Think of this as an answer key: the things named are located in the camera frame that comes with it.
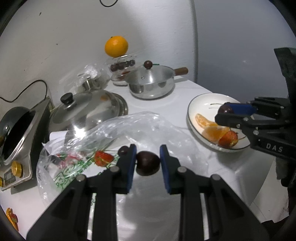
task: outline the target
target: clear plastic fruit container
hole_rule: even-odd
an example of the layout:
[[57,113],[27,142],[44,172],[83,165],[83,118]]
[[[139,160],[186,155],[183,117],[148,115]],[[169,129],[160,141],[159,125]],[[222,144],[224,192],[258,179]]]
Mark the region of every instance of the clear plastic fruit container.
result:
[[136,55],[127,54],[118,58],[110,58],[106,65],[112,73],[111,80],[114,85],[127,85],[124,76],[136,67]]

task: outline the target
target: white plate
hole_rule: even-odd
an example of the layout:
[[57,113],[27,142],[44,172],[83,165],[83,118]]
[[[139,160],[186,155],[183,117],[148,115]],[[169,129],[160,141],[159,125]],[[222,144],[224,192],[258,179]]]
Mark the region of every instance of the white plate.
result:
[[196,136],[204,142],[209,147],[223,151],[223,152],[238,152],[242,151],[250,145],[250,141],[247,137],[242,133],[239,129],[233,129],[233,131],[238,133],[239,141],[232,148],[223,148],[215,143],[208,141],[206,138],[202,136],[203,128],[198,125],[195,120],[196,114],[201,114],[206,117],[210,121],[215,121],[215,116],[218,112],[219,107],[225,102],[239,103],[237,100],[222,94],[216,93],[206,93],[201,94],[193,98],[193,100],[189,103],[187,110],[187,120],[192,129],[192,131],[196,134]]

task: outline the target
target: yellow knob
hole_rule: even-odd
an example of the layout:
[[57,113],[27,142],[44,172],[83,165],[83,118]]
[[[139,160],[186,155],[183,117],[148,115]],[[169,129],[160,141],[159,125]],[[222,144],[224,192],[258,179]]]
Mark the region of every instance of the yellow knob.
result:
[[21,177],[22,176],[22,165],[17,161],[13,161],[11,164],[11,171],[14,176]]

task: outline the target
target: wire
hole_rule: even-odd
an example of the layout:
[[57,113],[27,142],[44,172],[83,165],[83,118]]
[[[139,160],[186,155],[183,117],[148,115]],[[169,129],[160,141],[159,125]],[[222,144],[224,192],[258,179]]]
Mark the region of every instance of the wire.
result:
[[12,103],[12,102],[14,102],[14,101],[16,101],[17,99],[18,99],[18,97],[20,97],[20,95],[26,90],[26,89],[28,89],[32,84],[35,84],[36,82],[42,82],[42,83],[44,83],[45,84],[45,88],[46,88],[46,90],[45,90],[45,97],[44,97],[44,100],[46,99],[46,96],[47,96],[47,83],[44,81],[44,80],[35,80],[35,81],[33,81],[32,83],[30,83],[26,88],[24,88],[23,90],[22,90],[22,92],[20,92],[19,93],[19,95],[14,99],[14,100],[6,100],[6,99],[4,99],[3,97],[1,97],[0,96],[0,99],[2,99],[2,100],[4,100],[4,101],[6,101],[6,102],[8,102],[8,103]]
[[118,0],[116,0],[113,4],[111,4],[111,5],[105,5],[105,4],[103,4],[102,3],[102,0],[99,0],[100,1],[100,3],[104,6],[104,7],[112,7],[112,6],[114,6],[117,2],[118,2]]

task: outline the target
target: screw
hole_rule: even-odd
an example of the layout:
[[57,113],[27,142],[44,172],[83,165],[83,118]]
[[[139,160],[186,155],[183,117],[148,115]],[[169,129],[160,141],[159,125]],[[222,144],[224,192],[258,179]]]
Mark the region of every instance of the screw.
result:
[[218,175],[218,174],[213,174],[212,175],[212,178],[215,180],[215,181],[219,181],[221,179],[221,177]]
[[76,177],[76,180],[79,181],[79,182],[82,182],[82,181],[85,180],[85,178],[86,178],[86,176],[83,175],[83,174],[81,174],[81,175],[78,175],[78,176]]
[[185,173],[187,171],[187,168],[186,167],[178,167],[177,170],[179,173]]
[[119,167],[118,166],[113,166],[110,168],[111,172],[118,172],[119,171]]

